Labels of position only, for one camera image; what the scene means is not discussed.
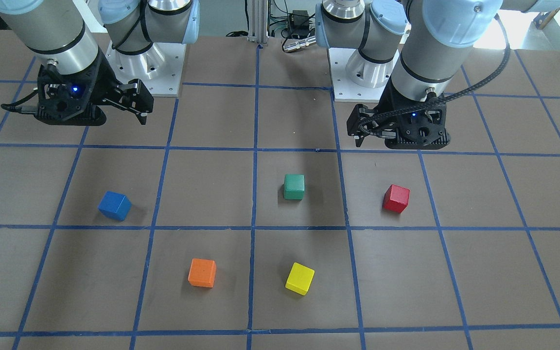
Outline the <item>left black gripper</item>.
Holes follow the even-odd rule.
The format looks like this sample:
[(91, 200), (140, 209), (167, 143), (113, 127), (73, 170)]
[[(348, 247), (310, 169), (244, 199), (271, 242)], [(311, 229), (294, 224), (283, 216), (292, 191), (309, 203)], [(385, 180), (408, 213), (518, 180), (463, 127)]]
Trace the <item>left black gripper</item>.
[(391, 115), (396, 108), (397, 97), (391, 92), (383, 93), (373, 108), (367, 105), (354, 106), (347, 119), (347, 135), (353, 137), (356, 148), (362, 146), (366, 137), (396, 141), (397, 117)]

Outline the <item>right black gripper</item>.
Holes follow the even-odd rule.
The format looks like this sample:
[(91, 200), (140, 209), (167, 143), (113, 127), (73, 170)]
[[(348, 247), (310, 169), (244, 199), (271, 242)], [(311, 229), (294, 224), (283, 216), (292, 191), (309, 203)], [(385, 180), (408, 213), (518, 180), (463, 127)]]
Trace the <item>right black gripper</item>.
[(102, 63), (96, 77), (96, 104), (111, 105), (133, 113), (141, 125), (153, 113), (154, 97), (141, 79), (120, 82), (108, 63)]

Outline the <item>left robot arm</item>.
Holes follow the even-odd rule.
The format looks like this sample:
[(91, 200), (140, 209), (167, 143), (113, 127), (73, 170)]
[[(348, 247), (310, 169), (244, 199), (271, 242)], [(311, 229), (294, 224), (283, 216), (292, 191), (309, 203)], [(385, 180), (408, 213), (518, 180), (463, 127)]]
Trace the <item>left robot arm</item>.
[(364, 63), (392, 66), (377, 106), (353, 107), (347, 135), (367, 137), (390, 149), (441, 149), (450, 144), (446, 104), (498, 77), (504, 58), (480, 82), (450, 96), (444, 91), (498, 11), (546, 13), (560, 0), (323, 0), (315, 9), (319, 46), (356, 50)]

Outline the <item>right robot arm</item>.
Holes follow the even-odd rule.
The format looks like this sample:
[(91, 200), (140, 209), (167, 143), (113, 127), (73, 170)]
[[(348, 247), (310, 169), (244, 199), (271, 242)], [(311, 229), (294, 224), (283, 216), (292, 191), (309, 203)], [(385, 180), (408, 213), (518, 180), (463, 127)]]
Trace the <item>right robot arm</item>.
[(49, 125), (100, 126), (102, 106), (145, 125), (154, 98), (146, 82), (167, 73), (158, 44), (193, 44), (199, 34), (197, 0), (101, 0), (113, 54), (106, 55), (70, 0), (0, 0), (0, 17), (33, 52), (37, 86), (1, 108)]

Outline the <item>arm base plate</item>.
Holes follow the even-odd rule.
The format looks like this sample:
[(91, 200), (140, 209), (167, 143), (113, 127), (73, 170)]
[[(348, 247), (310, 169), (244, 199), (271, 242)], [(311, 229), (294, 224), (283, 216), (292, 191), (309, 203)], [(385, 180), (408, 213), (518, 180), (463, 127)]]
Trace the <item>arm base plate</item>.
[(124, 55), (109, 48), (106, 59), (120, 82), (138, 78), (154, 97), (177, 98), (187, 48), (186, 44), (154, 43), (139, 55)]
[(338, 102), (375, 103), (380, 100), (400, 57), (377, 64), (365, 60), (357, 49), (328, 49), (334, 99)]

